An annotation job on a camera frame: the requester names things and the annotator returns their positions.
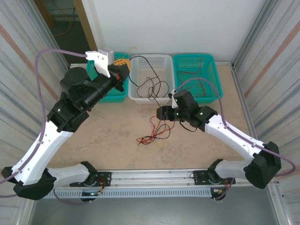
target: white plastic basket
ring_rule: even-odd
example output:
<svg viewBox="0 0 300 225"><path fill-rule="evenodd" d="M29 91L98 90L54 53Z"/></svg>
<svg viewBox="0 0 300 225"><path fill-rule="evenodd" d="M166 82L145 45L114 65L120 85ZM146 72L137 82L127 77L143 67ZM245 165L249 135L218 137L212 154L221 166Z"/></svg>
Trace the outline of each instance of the white plastic basket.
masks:
<svg viewBox="0 0 300 225"><path fill-rule="evenodd" d="M169 85L162 82L160 86L160 91L158 93L158 97L156 100L160 104L166 104L170 101L168 97L168 93L170 93L173 89L175 89L175 80L174 80L174 68L173 68L173 60L170 55L162 55L162 54L144 54L144 56L148 62L151 64L155 72L157 73L160 81L166 81ZM153 78L156 77L153 70L146 62L146 60L142 57L136 57L131 60L131 72L130 78L136 83L136 85L142 85L147 77ZM153 79L154 84L158 83L158 79ZM152 81L147 81L142 87L139 88L138 93L141 97L139 97L136 93L137 87L129 81L129 89L128 96L131 100L134 100L139 104L156 104L156 101L149 97L149 88L153 87ZM157 93L159 88L159 84L157 84L154 88L154 93Z"/></svg>

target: marble surface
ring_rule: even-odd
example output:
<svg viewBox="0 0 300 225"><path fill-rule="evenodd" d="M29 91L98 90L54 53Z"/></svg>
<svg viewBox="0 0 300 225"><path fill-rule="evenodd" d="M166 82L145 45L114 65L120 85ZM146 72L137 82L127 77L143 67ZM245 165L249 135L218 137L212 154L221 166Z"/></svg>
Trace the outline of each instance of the marble surface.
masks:
<svg viewBox="0 0 300 225"><path fill-rule="evenodd" d="M217 69L224 93L225 118L248 133L230 67ZM205 168L217 158L242 160L221 140L201 130L188 132L177 122L168 139L138 145L137 137L151 134L149 119L156 115L157 107L140 105L129 98L123 103L96 105L90 117L58 150L49 167L89 161L96 169L178 169ZM218 101L210 107L220 112Z"/></svg>

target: green basket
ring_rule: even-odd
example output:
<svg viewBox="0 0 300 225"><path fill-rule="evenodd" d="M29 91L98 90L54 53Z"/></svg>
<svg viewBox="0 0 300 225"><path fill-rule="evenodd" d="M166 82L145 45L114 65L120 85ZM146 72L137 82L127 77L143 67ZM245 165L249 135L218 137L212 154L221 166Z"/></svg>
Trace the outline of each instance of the green basket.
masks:
<svg viewBox="0 0 300 225"><path fill-rule="evenodd" d="M178 54L173 56L175 87L193 77L202 77L210 81L223 97L221 82L212 55L209 54ZM204 81L193 80L183 86L191 92L199 104L210 104L218 97L211 86Z"/></svg>
<svg viewBox="0 0 300 225"><path fill-rule="evenodd" d="M129 59L129 54L126 53L122 53L122 52L115 52L114 54L114 60L118 60L118 59ZM94 80L98 74L95 70L95 66L94 66L94 61L90 60L88 61L88 65L86 67L86 70L91 78L91 80ZM126 79L126 81L124 82L124 91L120 92L118 90L116 90L115 88L111 89L108 94L101 99L99 102L100 103L104 103L104 102L123 102L125 97L128 94L128 79Z"/></svg>

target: gray floor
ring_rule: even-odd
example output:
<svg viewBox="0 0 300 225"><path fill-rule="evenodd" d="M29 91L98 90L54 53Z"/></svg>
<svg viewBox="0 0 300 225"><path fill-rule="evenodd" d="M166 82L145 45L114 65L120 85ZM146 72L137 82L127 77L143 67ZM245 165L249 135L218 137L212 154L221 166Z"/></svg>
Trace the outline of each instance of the gray floor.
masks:
<svg viewBox="0 0 300 225"><path fill-rule="evenodd" d="M69 21L55 21L54 26L50 28L50 31L53 35L61 34L68 30L69 25ZM54 38L60 49L82 54L90 50L88 41L83 32L83 28L81 26L80 21L72 21L70 31L61 36L55 36ZM79 58L72 55L65 54L65 57L68 64L87 62L84 58Z"/></svg>
<svg viewBox="0 0 300 225"><path fill-rule="evenodd" d="M69 206L34 205L30 225L278 225L268 189L233 187L222 203L210 198L96 199Z"/></svg>

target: robotic arm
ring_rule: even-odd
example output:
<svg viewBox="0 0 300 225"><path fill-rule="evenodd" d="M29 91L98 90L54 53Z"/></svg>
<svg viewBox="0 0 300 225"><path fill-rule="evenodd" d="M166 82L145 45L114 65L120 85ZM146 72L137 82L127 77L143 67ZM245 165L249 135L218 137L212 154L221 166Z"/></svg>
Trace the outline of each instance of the robotic arm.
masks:
<svg viewBox="0 0 300 225"><path fill-rule="evenodd" d="M15 184L14 191L19 197L39 200L56 187L75 182L84 182L86 185L95 182L97 171L88 162L61 169L46 168L60 146L89 117L87 111L91 111L112 88L124 91L123 83L129 74L126 63L114 65L113 52L99 50L86 54L88 60L95 61L98 76L92 81L87 71L81 67L67 71L60 82L64 91L47 115L43 142L38 151L28 164L18 171L33 152L39 136L16 165L5 167L1 172L5 178L18 172L9 181Z"/></svg>
<svg viewBox="0 0 300 225"><path fill-rule="evenodd" d="M215 110L208 106L199 107L192 94L187 90L173 91L170 97L172 98L172 106L158 108L158 119L187 121L192 127L219 138L245 159L235 162L217 159L208 168L208 176L213 183L219 183L220 180L226 178L241 178L247 179L257 188L265 188L281 169L281 161L278 157L256 147L259 145L279 153L278 146L273 142L265 144L246 135L228 122L225 125L221 115L218 115ZM228 127L254 144L251 145L237 137L228 130Z"/></svg>

